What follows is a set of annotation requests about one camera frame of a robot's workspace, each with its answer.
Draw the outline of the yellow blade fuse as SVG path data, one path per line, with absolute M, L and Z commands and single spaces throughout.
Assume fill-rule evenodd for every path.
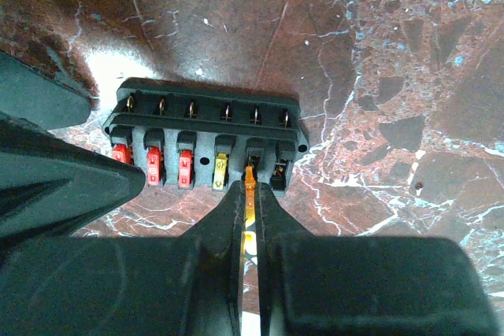
M 228 155 L 226 153 L 218 153 L 215 158 L 213 172 L 213 189 L 223 190 L 226 186 L 228 169 Z

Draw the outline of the black fuse box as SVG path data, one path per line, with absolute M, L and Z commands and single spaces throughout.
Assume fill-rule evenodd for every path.
M 112 150 L 116 144 L 131 148 L 132 165 L 145 176 L 148 149 L 162 151 L 163 183 L 154 187 L 214 190 L 215 158 L 226 153 L 226 186 L 214 191 L 224 193 L 233 182 L 244 180 L 246 166 L 252 165 L 256 182 L 283 195 L 295 162 L 310 148 L 300 113 L 298 101 L 287 95 L 132 77 L 117 89 L 117 103 L 102 131 Z M 188 189 L 178 186 L 182 150 L 194 154 L 194 182 Z

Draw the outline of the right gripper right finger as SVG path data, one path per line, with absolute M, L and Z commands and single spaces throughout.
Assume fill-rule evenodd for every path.
M 254 212 L 261 334 L 287 335 L 280 240 L 290 235 L 310 236 L 312 233 L 280 206 L 266 183 L 256 186 Z

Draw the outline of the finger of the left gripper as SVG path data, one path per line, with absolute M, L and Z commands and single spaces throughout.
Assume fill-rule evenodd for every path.
M 66 236 L 131 199 L 143 171 L 1 115 L 1 247 Z
M 53 130 L 84 123 L 91 105 L 71 87 L 2 51 L 1 112 Z

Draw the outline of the orange blade fuse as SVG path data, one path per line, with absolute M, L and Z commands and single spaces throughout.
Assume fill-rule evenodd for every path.
M 246 257 L 255 265 L 258 264 L 257 240 L 255 233 L 255 187 L 253 166 L 245 168 L 245 210 L 244 210 L 244 252 Z

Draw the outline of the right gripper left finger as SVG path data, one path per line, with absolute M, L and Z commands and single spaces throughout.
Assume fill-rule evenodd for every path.
M 182 238 L 198 247 L 187 306 L 188 335 L 240 335 L 243 310 L 245 186 L 235 181 Z

